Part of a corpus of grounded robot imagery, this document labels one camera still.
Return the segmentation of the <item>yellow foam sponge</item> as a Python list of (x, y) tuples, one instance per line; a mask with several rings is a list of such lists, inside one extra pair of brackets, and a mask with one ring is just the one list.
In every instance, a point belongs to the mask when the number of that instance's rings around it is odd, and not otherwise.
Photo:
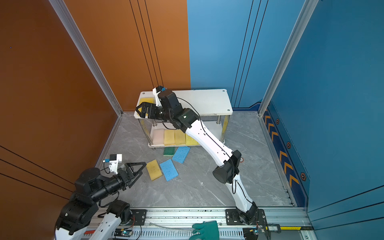
[(147, 163), (146, 168), (149, 173), (151, 181), (154, 181), (163, 175), (157, 160), (153, 160)]
[(174, 146), (175, 145), (175, 130), (165, 130), (164, 131), (164, 145), (165, 146)]
[(175, 130), (175, 145), (186, 145), (186, 134), (181, 130)]

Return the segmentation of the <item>pale pink foam sponge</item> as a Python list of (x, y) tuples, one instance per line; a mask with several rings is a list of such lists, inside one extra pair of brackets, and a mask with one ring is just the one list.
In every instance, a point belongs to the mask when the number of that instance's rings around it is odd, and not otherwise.
[(153, 145), (164, 145), (164, 129), (154, 130), (152, 134)]

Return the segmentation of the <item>yellow foam sponge front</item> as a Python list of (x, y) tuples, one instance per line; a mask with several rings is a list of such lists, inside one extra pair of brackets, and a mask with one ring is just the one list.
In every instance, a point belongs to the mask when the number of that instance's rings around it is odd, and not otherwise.
[(165, 130), (164, 131), (164, 145), (165, 146), (174, 146), (175, 145), (175, 130)]

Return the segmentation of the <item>blue sponge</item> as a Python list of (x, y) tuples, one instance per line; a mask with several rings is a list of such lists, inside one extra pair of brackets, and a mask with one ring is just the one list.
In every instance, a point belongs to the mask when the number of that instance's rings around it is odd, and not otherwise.
[(171, 181), (179, 175), (171, 159), (161, 163), (160, 168), (167, 182)]
[(190, 147), (178, 147), (175, 154), (172, 157), (172, 160), (175, 162), (178, 162), (180, 164), (183, 164), (190, 152)]

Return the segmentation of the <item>yellow-green sponge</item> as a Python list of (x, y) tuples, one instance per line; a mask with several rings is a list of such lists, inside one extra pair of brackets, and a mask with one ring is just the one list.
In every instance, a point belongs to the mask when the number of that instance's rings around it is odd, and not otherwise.
[(187, 146), (199, 146), (200, 144), (191, 136), (186, 135), (186, 145)]

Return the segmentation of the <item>thick yellow sponge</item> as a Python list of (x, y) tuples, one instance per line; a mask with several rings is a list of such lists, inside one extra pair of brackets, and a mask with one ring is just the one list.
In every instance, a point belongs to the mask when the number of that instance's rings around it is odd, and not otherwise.
[(141, 103), (150, 103), (150, 104), (155, 104), (156, 100), (154, 98), (141, 98), (139, 101), (139, 105)]

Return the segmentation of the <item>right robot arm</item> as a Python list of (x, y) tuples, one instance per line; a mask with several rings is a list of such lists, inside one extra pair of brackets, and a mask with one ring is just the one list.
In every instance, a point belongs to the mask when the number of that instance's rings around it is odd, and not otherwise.
[(259, 208), (247, 193), (240, 176), (241, 153), (231, 150), (216, 138), (205, 126), (197, 110), (184, 108), (181, 98), (170, 89), (159, 86), (154, 89), (155, 102), (139, 103), (135, 112), (140, 118), (169, 122), (177, 130), (196, 140), (214, 159), (217, 167), (213, 175), (232, 192), (239, 218), (243, 224), (256, 222)]

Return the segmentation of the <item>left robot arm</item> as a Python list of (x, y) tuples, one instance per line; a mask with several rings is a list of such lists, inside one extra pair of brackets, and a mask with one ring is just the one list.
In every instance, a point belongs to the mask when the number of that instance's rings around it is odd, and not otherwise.
[[(83, 171), (75, 182), (76, 190), (62, 208), (55, 224), (56, 240), (80, 240), (92, 218), (101, 208), (101, 201), (131, 188), (143, 174), (145, 162), (125, 163), (112, 177), (102, 176), (98, 168)], [(146, 210), (131, 210), (129, 203), (115, 199), (107, 208), (102, 221), (93, 232), (92, 240), (131, 237), (134, 227), (145, 224)]]

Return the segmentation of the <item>white two-tier shelf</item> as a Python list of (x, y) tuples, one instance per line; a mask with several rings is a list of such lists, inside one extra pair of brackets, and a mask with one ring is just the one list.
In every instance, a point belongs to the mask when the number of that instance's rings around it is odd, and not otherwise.
[[(208, 130), (222, 143), (225, 142), (227, 126), (230, 116), (233, 114), (227, 90), (183, 90), (174, 91), (174, 93), (179, 98), (179, 102), (183, 108), (196, 109)], [(134, 117), (139, 120), (150, 148), (187, 146), (153, 145), (152, 134), (154, 130), (174, 130), (174, 126), (171, 123), (162, 123), (160, 120), (152, 120), (151, 126), (147, 127), (144, 119), (140, 118), (136, 112), (134, 112)]]

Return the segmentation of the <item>green scouring sponge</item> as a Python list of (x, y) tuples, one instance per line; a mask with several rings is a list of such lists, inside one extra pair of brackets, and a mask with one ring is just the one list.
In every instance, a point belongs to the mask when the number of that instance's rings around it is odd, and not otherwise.
[(163, 156), (171, 157), (175, 154), (175, 152), (176, 152), (175, 147), (164, 148)]

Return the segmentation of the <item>small circuit board left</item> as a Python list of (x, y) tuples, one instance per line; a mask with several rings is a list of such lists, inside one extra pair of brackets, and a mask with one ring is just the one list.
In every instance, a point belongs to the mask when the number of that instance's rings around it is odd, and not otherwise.
[(133, 230), (130, 229), (116, 229), (114, 232), (114, 239), (124, 239), (124, 238), (130, 238), (133, 236)]

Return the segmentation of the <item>green rubber glove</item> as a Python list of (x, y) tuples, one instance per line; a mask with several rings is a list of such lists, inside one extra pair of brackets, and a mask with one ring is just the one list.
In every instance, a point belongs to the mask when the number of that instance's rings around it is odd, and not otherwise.
[(189, 240), (219, 240), (219, 228), (216, 221), (193, 224), (193, 235)]

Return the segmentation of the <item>small circuit board right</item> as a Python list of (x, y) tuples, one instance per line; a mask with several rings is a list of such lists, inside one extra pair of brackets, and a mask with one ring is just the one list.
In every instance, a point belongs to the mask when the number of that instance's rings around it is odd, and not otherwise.
[(243, 228), (245, 240), (257, 240), (264, 233), (265, 231), (262, 228)]

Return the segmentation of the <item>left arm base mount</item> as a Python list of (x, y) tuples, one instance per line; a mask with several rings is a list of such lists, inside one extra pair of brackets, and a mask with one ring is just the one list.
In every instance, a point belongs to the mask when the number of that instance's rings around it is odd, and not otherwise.
[(129, 221), (127, 222), (127, 226), (144, 226), (147, 216), (146, 209), (131, 209), (131, 215)]

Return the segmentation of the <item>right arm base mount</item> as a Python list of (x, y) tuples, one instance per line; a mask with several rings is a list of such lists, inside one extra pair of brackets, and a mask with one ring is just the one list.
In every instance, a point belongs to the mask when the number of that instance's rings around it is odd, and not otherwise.
[(268, 224), (263, 209), (250, 210), (243, 213), (238, 209), (226, 209), (226, 221), (228, 226), (266, 226)]

